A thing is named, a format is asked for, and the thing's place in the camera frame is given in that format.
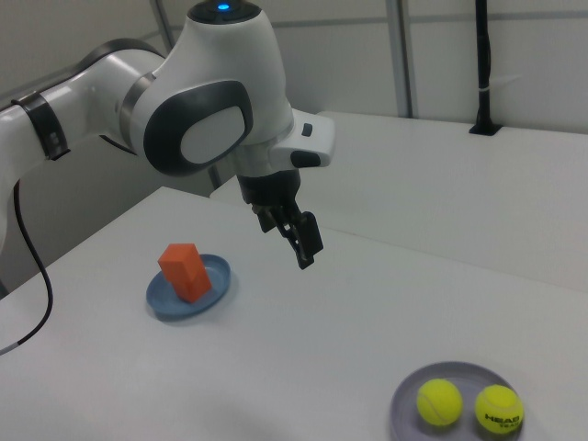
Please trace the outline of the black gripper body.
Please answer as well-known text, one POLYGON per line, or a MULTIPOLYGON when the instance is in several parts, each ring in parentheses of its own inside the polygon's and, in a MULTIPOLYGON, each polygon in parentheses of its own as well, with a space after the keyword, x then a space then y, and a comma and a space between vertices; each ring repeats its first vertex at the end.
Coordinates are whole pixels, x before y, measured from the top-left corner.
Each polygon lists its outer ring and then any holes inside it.
POLYGON ((237 180, 246 204, 258 208, 298 208, 296 196, 301 183, 298 170, 280 171, 258 177, 238 175, 237 180))

